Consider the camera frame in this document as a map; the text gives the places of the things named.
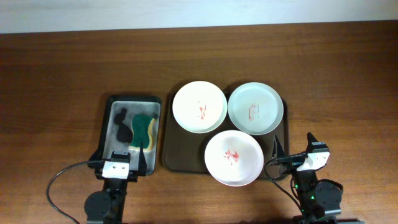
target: white plate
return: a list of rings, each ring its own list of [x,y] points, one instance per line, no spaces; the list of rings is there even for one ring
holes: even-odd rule
[[[224,93],[210,82],[197,81],[183,86],[173,100],[177,123],[193,133],[216,129],[228,111]]]
[[[278,93],[263,83],[246,83],[233,91],[228,114],[241,131],[259,135],[274,130],[282,121],[284,106]]]
[[[228,186],[253,182],[261,173],[264,155],[258,142],[241,131],[223,131],[214,136],[205,150],[210,174]]]

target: white bowl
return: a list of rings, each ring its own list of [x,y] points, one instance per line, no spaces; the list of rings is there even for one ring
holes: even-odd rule
[[[228,101],[228,114],[241,131],[259,135],[278,127],[284,115],[284,106],[278,93],[263,83],[239,86]]]
[[[241,131],[223,131],[214,136],[205,150],[210,174],[228,186],[253,182],[261,173],[264,155],[258,142]]]
[[[197,81],[183,86],[173,100],[177,123],[192,133],[216,129],[228,111],[224,93],[210,82]]]

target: sponge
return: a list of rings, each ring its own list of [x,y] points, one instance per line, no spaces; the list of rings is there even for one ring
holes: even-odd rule
[[[152,127],[154,123],[155,119],[148,115],[138,114],[133,117],[131,122],[133,137],[129,149],[139,150],[141,143],[144,151],[152,149]]]

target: white wall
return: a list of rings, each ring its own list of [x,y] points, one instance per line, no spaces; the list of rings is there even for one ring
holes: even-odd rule
[[[398,19],[398,0],[0,0],[0,33]]]

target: black tray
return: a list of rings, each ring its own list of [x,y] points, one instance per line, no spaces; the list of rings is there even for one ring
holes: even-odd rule
[[[159,133],[159,121],[162,101],[157,96],[133,96],[133,95],[113,95],[106,100],[101,135],[99,137],[98,148],[90,157],[89,161],[110,159],[113,151],[129,152],[130,170],[138,170],[139,151],[129,150],[128,143],[121,143],[116,140],[117,125],[114,124],[114,117],[121,108],[127,109],[124,124],[129,124],[135,114],[151,114],[157,119],[152,128],[154,145],[149,152],[144,151],[147,163],[146,175],[150,175],[155,170],[156,148]]]
[[[231,122],[229,116],[227,115],[222,124],[209,133],[195,134],[186,131],[177,123],[173,115],[172,105],[176,93],[177,92],[171,95],[169,101],[162,150],[162,163],[166,168],[175,172],[210,174],[205,164],[205,149],[208,141],[222,131],[238,129]],[[287,122],[288,111],[286,102],[283,99],[282,102],[284,104],[284,115],[278,127],[268,134],[252,136],[262,148],[264,153],[264,162],[271,158],[274,135],[277,135],[280,144],[284,149],[285,155],[289,155],[289,129]],[[284,176],[279,177],[277,166],[268,167],[267,171],[271,177],[278,177],[276,180],[282,180],[284,178]],[[257,179],[267,180],[268,178],[266,177],[264,171],[262,171]]]

